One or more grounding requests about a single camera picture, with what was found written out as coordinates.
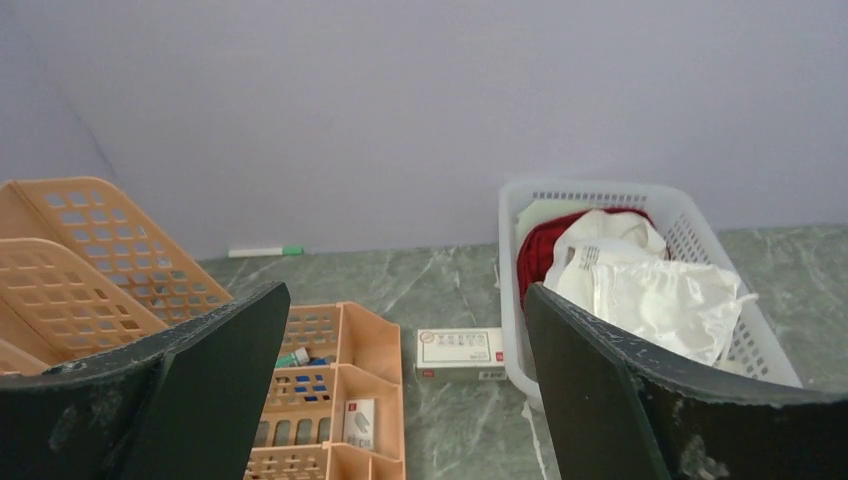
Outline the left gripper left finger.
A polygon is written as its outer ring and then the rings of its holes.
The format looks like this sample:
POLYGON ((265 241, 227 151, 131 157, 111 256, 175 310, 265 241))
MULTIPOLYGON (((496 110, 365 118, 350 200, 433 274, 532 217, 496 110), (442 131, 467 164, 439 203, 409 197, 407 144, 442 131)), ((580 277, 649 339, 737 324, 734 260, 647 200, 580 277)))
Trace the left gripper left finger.
POLYGON ((240 479, 283 341, 280 281, 128 345, 1 381, 5 479, 240 479))

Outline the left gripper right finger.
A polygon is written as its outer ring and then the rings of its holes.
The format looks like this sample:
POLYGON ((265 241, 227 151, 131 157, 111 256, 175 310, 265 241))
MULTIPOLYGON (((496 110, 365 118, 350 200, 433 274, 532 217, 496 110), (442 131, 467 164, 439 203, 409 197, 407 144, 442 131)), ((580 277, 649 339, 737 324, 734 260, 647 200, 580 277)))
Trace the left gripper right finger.
POLYGON ((565 479, 843 479, 847 397, 672 353, 546 288, 525 297, 565 479))

